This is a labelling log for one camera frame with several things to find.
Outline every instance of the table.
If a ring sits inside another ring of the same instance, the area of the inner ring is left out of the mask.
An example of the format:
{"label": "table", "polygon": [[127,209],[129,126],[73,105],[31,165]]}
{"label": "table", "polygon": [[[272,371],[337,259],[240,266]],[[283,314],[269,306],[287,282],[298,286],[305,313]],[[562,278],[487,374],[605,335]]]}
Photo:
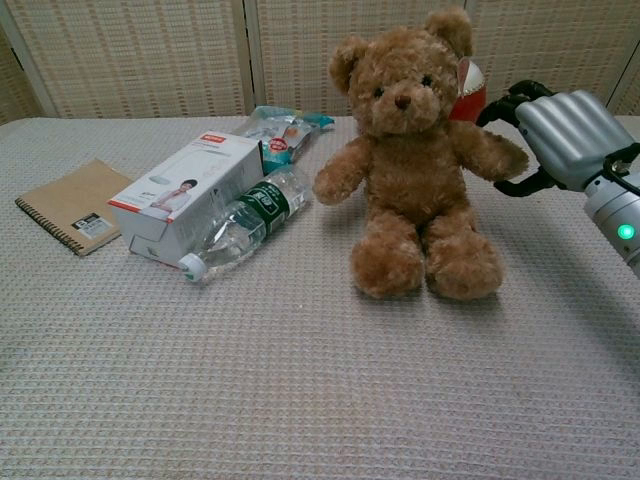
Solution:
{"label": "table", "polygon": [[[640,477],[640,284],[582,194],[513,199],[465,174],[508,269],[469,303],[355,290],[362,189],[205,286],[121,238],[76,257],[13,204],[93,158],[137,178],[242,120],[0,130],[0,476]],[[336,118],[298,164],[313,176],[354,135]]]}

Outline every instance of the robotic hand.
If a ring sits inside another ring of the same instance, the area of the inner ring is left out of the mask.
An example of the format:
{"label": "robotic hand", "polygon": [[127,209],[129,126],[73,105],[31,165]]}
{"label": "robotic hand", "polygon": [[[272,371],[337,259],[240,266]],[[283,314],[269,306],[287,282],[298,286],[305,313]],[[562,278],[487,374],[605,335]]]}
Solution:
{"label": "robotic hand", "polygon": [[476,123],[498,119],[518,129],[540,167],[518,184],[494,186],[512,197],[552,187],[584,192],[585,212],[640,278],[640,173],[629,173],[640,143],[588,92],[553,93],[531,80],[487,105]]}

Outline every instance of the teddy bear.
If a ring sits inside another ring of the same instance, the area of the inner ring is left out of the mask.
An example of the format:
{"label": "teddy bear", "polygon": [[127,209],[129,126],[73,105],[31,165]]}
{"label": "teddy bear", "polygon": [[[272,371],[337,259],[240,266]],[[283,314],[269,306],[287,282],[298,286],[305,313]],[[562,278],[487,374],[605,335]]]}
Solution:
{"label": "teddy bear", "polygon": [[347,96],[357,138],[317,172],[315,197],[332,206],[365,183],[366,228],[353,247],[354,283],[374,298],[422,288],[456,300],[501,286],[504,262],[477,229],[463,170],[487,181],[528,166],[514,143],[469,121],[452,121],[458,65],[473,53],[464,9],[431,12],[424,27],[397,27],[371,42],[350,36],[329,75]]}

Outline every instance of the teddy bear ear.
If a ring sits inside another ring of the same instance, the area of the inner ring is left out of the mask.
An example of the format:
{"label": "teddy bear ear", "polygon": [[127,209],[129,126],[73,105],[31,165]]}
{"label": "teddy bear ear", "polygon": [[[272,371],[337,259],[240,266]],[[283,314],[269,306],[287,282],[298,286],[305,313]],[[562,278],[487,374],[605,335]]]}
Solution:
{"label": "teddy bear ear", "polygon": [[473,53],[471,19],[464,8],[454,6],[429,14],[426,28],[445,40],[458,58]]}
{"label": "teddy bear ear", "polygon": [[329,75],[336,88],[343,94],[349,91],[351,72],[359,59],[364,57],[367,51],[367,42],[362,38],[350,36],[340,44],[331,58]]}

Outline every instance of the water bottle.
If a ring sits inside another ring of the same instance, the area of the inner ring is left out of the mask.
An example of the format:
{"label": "water bottle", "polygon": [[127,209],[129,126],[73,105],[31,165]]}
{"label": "water bottle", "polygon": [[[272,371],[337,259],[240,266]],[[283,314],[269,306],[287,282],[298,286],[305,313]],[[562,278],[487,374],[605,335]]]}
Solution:
{"label": "water bottle", "polygon": [[199,282],[208,272],[235,265],[310,200],[308,177],[293,165],[281,167],[210,219],[203,238],[178,266],[187,279]]}

